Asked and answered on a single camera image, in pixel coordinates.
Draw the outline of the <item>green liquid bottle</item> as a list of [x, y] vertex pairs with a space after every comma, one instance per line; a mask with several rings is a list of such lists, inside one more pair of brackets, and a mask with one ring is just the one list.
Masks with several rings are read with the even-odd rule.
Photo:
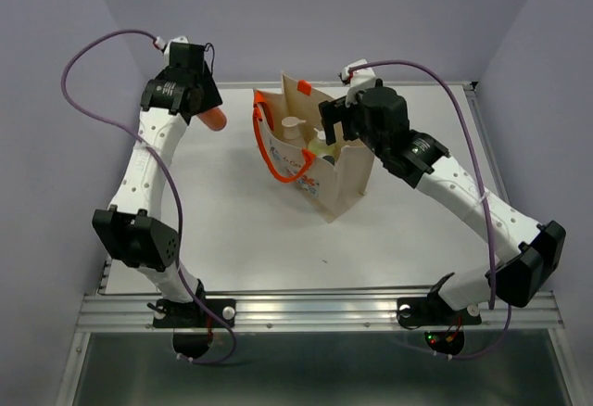
[[307, 150], [315, 154], [317, 157], [334, 156], [335, 144], [328, 145], [326, 141], [325, 131], [323, 129], [314, 128], [314, 136], [309, 141]]

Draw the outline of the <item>orange bottle blue cap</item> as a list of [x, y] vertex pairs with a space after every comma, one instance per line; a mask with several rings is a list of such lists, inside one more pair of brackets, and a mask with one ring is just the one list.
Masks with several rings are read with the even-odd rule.
[[218, 107], [198, 113], [197, 117], [214, 132], [223, 130], [227, 125], [227, 117]]

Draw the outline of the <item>canvas bag with orange handles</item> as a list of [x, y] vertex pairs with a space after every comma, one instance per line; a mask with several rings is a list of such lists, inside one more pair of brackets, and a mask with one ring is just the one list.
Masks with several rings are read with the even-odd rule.
[[[338, 140], [334, 165], [307, 150], [314, 128], [322, 129], [319, 104], [333, 99], [309, 82], [283, 75], [279, 93], [254, 91], [252, 111], [259, 153], [272, 177], [298, 189], [327, 222], [365, 195], [374, 163], [374, 155], [360, 141]], [[283, 139], [282, 119], [289, 116], [306, 121], [301, 127], [303, 148]]]

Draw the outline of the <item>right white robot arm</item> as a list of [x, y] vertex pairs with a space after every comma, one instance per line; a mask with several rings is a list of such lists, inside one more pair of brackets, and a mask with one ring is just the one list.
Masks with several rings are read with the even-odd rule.
[[495, 263], [442, 277], [429, 292], [421, 311], [446, 323], [459, 311], [496, 296], [526, 307], [559, 263], [566, 238], [557, 222], [538, 222], [499, 197], [479, 190], [448, 149], [428, 133], [411, 129], [406, 100], [395, 90], [376, 85], [320, 103], [326, 140], [336, 140], [341, 124], [347, 140], [360, 140], [384, 168], [410, 187], [432, 198], [482, 237], [493, 249]]

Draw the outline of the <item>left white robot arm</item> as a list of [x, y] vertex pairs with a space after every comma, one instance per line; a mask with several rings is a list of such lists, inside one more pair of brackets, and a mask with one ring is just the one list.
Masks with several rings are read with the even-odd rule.
[[203, 286], [180, 262], [183, 227], [161, 219], [164, 191], [178, 192], [170, 165], [189, 124], [200, 119], [210, 130], [226, 124], [213, 63], [205, 55], [211, 44], [193, 44], [179, 36], [157, 42], [164, 69], [149, 80], [140, 98], [139, 126], [125, 173], [106, 209], [93, 217], [93, 227], [110, 258], [135, 269], [160, 292], [164, 305], [184, 325], [200, 324], [207, 305]]

